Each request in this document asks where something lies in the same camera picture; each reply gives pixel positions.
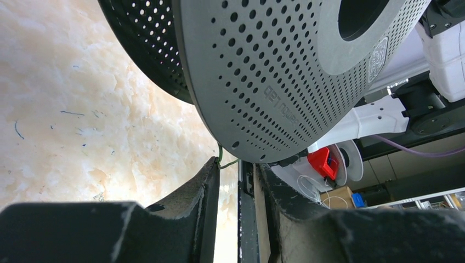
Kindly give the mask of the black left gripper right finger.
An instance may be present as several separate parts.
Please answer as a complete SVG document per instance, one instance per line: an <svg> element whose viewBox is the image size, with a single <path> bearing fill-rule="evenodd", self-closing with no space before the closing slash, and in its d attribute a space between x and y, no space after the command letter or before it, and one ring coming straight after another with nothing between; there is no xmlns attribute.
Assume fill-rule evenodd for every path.
<svg viewBox="0 0 465 263"><path fill-rule="evenodd" d="M464 262L464 212L328 209L258 166L261 262Z"/></svg>

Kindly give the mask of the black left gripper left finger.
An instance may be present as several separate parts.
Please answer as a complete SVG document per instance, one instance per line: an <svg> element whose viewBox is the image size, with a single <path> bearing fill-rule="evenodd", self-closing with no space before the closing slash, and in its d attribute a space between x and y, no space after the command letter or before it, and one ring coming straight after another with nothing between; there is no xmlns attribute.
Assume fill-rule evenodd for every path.
<svg viewBox="0 0 465 263"><path fill-rule="evenodd" d="M165 198L15 203L1 211L1 262L212 262L219 159Z"/></svg>

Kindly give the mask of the black cable spool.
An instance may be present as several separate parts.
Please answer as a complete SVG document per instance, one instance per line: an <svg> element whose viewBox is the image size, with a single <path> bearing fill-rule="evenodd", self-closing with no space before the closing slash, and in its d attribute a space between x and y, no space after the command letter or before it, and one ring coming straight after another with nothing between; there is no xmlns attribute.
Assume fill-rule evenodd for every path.
<svg viewBox="0 0 465 263"><path fill-rule="evenodd" d="M428 1L100 1L124 50L195 105L234 156L271 163L327 135Z"/></svg>

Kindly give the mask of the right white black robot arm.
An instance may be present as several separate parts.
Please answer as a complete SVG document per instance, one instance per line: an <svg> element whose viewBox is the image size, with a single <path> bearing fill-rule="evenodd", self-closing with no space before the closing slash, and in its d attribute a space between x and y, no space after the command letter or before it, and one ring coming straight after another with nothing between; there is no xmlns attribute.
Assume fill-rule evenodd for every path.
<svg viewBox="0 0 465 263"><path fill-rule="evenodd" d="M431 1L362 101L308 151L464 121L464 1Z"/></svg>

